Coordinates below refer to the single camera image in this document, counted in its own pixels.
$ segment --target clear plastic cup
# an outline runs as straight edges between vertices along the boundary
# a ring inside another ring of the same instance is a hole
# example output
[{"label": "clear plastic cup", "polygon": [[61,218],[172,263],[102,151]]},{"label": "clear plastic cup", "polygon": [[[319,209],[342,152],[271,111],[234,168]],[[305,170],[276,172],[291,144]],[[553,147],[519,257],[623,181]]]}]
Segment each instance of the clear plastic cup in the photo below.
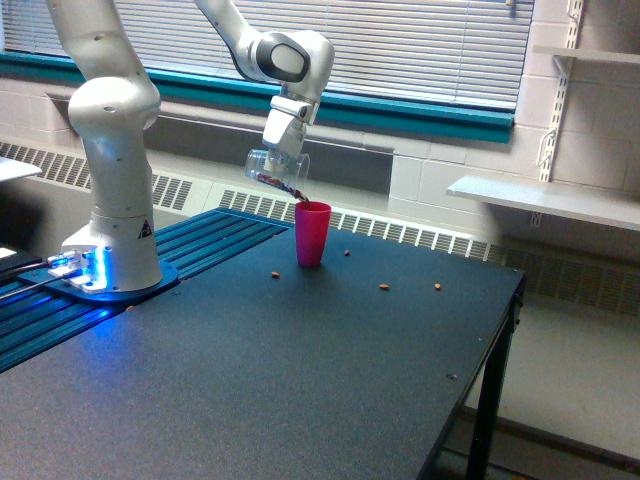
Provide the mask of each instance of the clear plastic cup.
[{"label": "clear plastic cup", "polygon": [[309,174],[309,155],[292,158],[273,150],[251,150],[244,173],[257,182],[300,198],[298,194],[304,189]]}]

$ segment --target table leg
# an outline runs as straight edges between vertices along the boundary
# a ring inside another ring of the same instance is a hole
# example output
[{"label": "table leg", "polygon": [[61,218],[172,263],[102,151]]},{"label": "table leg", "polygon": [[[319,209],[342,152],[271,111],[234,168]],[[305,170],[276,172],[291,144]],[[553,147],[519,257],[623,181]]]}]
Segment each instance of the table leg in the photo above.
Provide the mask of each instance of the table leg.
[{"label": "table leg", "polygon": [[489,464],[493,431],[498,418],[507,358],[511,346],[512,325],[506,325],[489,355],[484,369],[480,402],[467,465],[467,480],[484,480]]}]

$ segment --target heater vent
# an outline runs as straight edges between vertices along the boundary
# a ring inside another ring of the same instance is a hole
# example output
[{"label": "heater vent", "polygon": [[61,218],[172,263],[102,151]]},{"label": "heater vent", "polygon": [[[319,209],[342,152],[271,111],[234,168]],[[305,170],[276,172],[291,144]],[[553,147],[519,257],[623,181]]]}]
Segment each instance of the heater vent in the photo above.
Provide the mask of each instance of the heater vent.
[{"label": "heater vent", "polygon": [[[295,220],[290,213],[294,205],[294,202],[232,189],[224,191],[219,204],[276,220],[284,218],[291,223]],[[527,272],[527,292],[627,315],[640,313],[640,273],[617,266],[607,268],[592,265],[588,259],[580,257],[569,259],[562,255],[505,248],[467,234],[346,209],[334,209],[330,225],[360,235],[521,268]]]},{"label": "heater vent", "polygon": [[[1,142],[0,156],[39,167],[40,180],[91,190],[89,165],[84,158]],[[152,182],[154,205],[182,211],[193,182],[166,175],[153,175]]]}]

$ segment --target black cable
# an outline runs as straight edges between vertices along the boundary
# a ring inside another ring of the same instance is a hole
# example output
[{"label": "black cable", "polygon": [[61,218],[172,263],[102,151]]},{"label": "black cable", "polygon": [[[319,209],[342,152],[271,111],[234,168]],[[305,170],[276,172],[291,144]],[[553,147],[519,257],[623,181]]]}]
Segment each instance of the black cable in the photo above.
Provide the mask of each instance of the black cable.
[{"label": "black cable", "polygon": [[30,265],[25,265],[23,267],[13,268],[11,270],[8,270],[0,274],[0,283],[3,283],[7,280],[11,280],[13,277],[18,276],[21,273],[27,273],[32,270],[37,270],[39,268],[47,268],[48,266],[49,266],[49,262],[45,261],[45,262],[39,262],[39,263],[32,263]]},{"label": "black cable", "polygon": [[23,293],[27,293],[30,292],[31,290],[36,290],[40,287],[43,287],[45,285],[49,285],[50,283],[53,282],[57,282],[58,280],[66,280],[68,278],[73,278],[73,277],[77,277],[78,275],[82,275],[82,271],[81,270],[76,270],[70,273],[67,273],[66,275],[63,275],[61,277],[51,277],[48,280],[45,280],[44,282],[40,282],[40,283],[35,283],[33,285],[30,285],[28,287],[25,288],[21,288],[19,290],[13,290],[12,292],[9,292],[3,296],[0,297],[0,302],[4,302],[5,300],[9,300],[13,297],[17,297],[18,295],[21,295]]}]

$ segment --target blue aluminum rail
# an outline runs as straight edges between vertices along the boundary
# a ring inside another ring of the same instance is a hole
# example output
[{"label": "blue aluminum rail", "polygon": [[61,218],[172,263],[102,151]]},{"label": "blue aluminum rail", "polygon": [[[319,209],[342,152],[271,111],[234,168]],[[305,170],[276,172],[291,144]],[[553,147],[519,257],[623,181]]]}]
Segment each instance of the blue aluminum rail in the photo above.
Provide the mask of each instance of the blue aluminum rail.
[{"label": "blue aluminum rail", "polygon": [[[278,235],[291,225],[219,209],[159,230],[160,260],[178,269],[180,280],[235,257]],[[28,284],[0,286],[0,296]],[[124,311],[96,307],[46,289],[0,302],[0,373]]]}]

